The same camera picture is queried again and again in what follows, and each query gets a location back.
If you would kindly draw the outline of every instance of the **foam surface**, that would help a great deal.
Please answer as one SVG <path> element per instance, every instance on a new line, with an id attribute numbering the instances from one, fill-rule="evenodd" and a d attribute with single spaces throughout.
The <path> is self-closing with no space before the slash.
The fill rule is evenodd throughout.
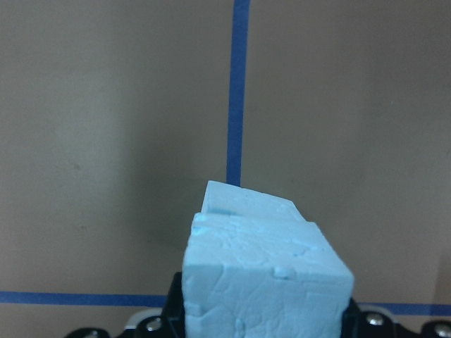
<path id="1" fill-rule="evenodd" d="M 250 210 L 271 217 L 242 215 L 247 209 L 217 188 L 209 183 L 185 252 L 187 338 L 338 338 L 354 278 L 318 227 L 277 219 L 275 201 L 287 200 L 220 187 L 242 195 L 235 201 L 265 195 L 267 208 L 250 203 Z M 205 212 L 213 210 L 222 213 Z"/>
<path id="2" fill-rule="evenodd" d="M 202 212 L 305 220 L 288 199 L 216 181 L 209 181 L 206 186 Z"/>

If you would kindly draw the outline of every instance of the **foam chunk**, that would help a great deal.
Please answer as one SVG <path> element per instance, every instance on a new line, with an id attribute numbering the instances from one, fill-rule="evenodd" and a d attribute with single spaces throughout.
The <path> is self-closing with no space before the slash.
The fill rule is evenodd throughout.
<path id="1" fill-rule="evenodd" d="M 187 338 L 339 338 L 352 273 L 315 223 L 261 195 L 209 183 L 183 261 Z"/>
<path id="2" fill-rule="evenodd" d="M 206 186 L 203 213 L 304 220 L 293 202 L 277 196 L 209 181 Z"/>

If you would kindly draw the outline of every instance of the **blue tape line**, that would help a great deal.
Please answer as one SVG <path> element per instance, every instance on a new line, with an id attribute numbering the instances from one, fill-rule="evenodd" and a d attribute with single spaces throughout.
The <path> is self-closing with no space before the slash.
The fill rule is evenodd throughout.
<path id="1" fill-rule="evenodd" d="M 41 292 L 0 292 L 0 303 L 72 306 L 163 307 L 166 296 L 138 294 L 51 294 Z"/>
<path id="2" fill-rule="evenodd" d="M 144 306 L 162 308 L 166 296 L 140 294 L 52 294 L 44 292 L 0 292 L 0 303 L 67 306 Z M 394 315 L 451 317 L 451 305 L 408 303 L 360 303 L 380 306 Z"/>
<path id="3" fill-rule="evenodd" d="M 404 304 L 404 303 L 360 303 L 386 308 L 394 315 L 436 315 L 451 316 L 451 305 L 447 304 Z"/>
<path id="4" fill-rule="evenodd" d="M 227 178 L 228 184 L 241 185 L 242 125 L 245 109 L 247 28 L 250 0 L 233 4 L 232 54 L 228 99 Z"/>

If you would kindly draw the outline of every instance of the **metal screw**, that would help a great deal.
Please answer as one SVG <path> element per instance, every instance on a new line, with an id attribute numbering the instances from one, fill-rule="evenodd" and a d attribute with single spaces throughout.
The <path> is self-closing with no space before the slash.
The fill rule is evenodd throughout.
<path id="1" fill-rule="evenodd" d="M 370 325 L 381 326 L 383 325 L 383 317 L 379 313 L 370 312 L 366 315 L 366 321 Z"/>
<path id="2" fill-rule="evenodd" d="M 158 331 L 161 329 L 161 326 L 163 324 L 161 323 L 161 318 L 160 317 L 154 317 L 152 318 L 147 324 L 146 324 L 146 328 L 147 331 Z"/>
<path id="3" fill-rule="evenodd" d="M 435 327 L 435 333 L 439 337 L 451 338 L 451 327 L 446 324 L 437 324 Z"/>
<path id="4" fill-rule="evenodd" d="M 84 336 L 84 338 L 97 338 L 98 336 L 99 334 L 97 333 L 97 331 L 91 331 L 86 336 Z"/>

